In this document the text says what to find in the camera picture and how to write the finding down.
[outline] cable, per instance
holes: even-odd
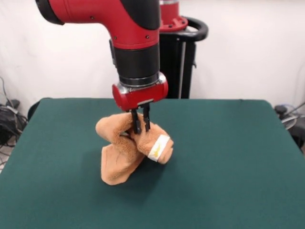
[[[7,144],[7,143],[5,143],[4,146],[5,146],[5,147],[9,147],[9,148],[14,148],[14,147],[15,147],[15,145],[9,145],[9,144]]]
[[[295,109],[293,109],[292,111],[288,112],[285,114],[284,118],[288,117],[290,114],[292,114],[293,112],[297,111],[298,109],[300,109],[302,106],[305,105],[305,102],[303,102],[302,104],[300,104],[299,106],[297,106]]]
[[[7,161],[3,161],[3,162],[0,164],[0,166],[5,165],[6,163],[7,163]]]
[[[3,153],[2,151],[0,151],[0,154],[3,154],[4,156],[10,156],[10,154]]]
[[[0,76],[0,79],[2,80],[2,89],[3,89],[4,96],[5,96],[6,100],[10,103],[10,105],[13,107],[13,103],[8,99],[8,96],[5,91],[4,79],[2,78],[2,76]]]
[[[7,142],[12,136],[18,140],[27,123],[27,118],[17,110],[0,105],[0,145],[8,145]]]

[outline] black joint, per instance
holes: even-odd
[[[138,50],[124,50],[113,47],[113,54],[122,84],[137,87],[154,84],[158,81],[160,70],[159,44]]]
[[[157,30],[160,27],[159,0],[120,0],[123,7],[140,27]]]
[[[111,51],[111,56],[112,56],[112,62],[113,62],[113,65],[116,67],[114,51],[113,51],[113,45],[112,45],[112,41],[111,40],[109,40],[109,45],[110,45],[110,51]]]
[[[36,0],[36,4],[45,20],[53,24],[64,25],[64,23],[54,13],[49,0]]]
[[[141,122],[138,117],[137,110],[132,110],[132,125],[133,125],[133,131],[136,135],[139,135],[141,133]]]

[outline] black cable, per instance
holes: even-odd
[[[29,122],[26,116],[23,116],[23,115],[21,115],[21,114],[18,114],[18,115],[19,115],[26,123]]]
[[[7,163],[7,161],[3,161],[3,162],[0,164],[0,166],[5,165],[6,163]]]
[[[17,134],[12,129],[10,129],[7,125],[0,123],[0,126],[4,127],[4,129],[8,132],[11,132],[14,136],[19,136],[20,134]]]
[[[7,143],[5,143],[4,146],[5,146],[5,147],[9,147],[9,148],[14,148],[14,147],[15,147],[15,145],[9,145],[9,144],[7,144]]]
[[[19,123],[21,125],[21,128],[23,130],[25,128],[26,123],[21,120],[20,115],[16,115],[16,118],[18,119],[18,121],[19,121]]]
[[[3,153],[2,151],[0,151],[0,154],[3,154],[4,156],[10,156],[9,154]]]

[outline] green table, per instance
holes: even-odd
[[[264,101],[164,100],[166,166],[100,178],[111,99],[44,99],[0,174],[2,229],[303,229],[305,160]]]

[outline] black stand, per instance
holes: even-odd
[[[208,27],[202,21],[187,18],[189,30],[160,33],[160,71],[166,76],[169,92],[167,98],[188,99],[195,65],[196,44],[208,35]]]

